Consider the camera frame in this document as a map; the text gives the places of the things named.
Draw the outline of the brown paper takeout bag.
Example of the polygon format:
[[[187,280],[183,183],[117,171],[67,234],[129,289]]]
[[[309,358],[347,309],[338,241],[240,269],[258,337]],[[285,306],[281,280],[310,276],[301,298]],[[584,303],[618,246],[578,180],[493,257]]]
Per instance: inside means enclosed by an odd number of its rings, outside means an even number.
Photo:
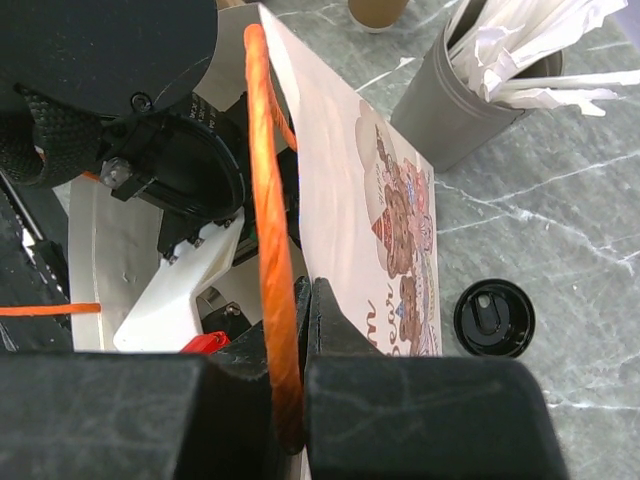
[[[431,303],[433,170],[262,5],[219,9],[216,51],[196,91],[247,132],[250,195],[240,238],[252,230],[258,248],[268,419],[280,443],[297,451],[303,380],[288,238],[299,236],[310,277],[329,281],[341,311],[374,347],[425,354],[439,324]],[[144,263],[151,250],[143,236],[163,222],[164,212],[138,198],[118,200],[106,186],[100,196],[98,207],[113,222],[90,216],[78,225],[109,242],[105,263],[119,264],[126,240]],[[73,315],[84,322],[116,317],[120,327],[141,294],[7,307],[1,314]],[[116,349],[116,331],[104,337],[106,347]]]

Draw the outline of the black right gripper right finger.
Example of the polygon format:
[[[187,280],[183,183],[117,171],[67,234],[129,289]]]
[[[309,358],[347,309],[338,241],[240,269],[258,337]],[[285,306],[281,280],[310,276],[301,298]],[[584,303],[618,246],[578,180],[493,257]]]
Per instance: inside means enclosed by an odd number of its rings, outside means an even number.
[[[329,281],[305,278],[305,359],[382,353],[342,313]]]

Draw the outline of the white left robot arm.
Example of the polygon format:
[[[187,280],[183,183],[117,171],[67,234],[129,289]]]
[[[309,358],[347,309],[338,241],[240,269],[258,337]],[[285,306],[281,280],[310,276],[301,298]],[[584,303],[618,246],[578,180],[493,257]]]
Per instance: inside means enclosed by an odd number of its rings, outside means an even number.
[[[198,95],[216,51],[213,1],[5,1],[1,176],[53,188],[92,174],[164,212],[171,258],[249,195],[247,132]]]

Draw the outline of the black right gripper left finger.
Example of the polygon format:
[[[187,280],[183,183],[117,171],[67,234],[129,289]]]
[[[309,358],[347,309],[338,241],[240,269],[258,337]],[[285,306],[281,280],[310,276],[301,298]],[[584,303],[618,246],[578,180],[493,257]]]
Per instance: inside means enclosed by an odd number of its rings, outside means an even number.
[[[307,356],[309,333],[309,309],[312,285],[308,276],[299,277],[294,283],[296,302],[296,335],[298,363],[301,377]],[[267,375],[267,354],[264,343],[263,322],[259,321],[236,340],[211,355],[214,363],[234,377],[260,379]]]

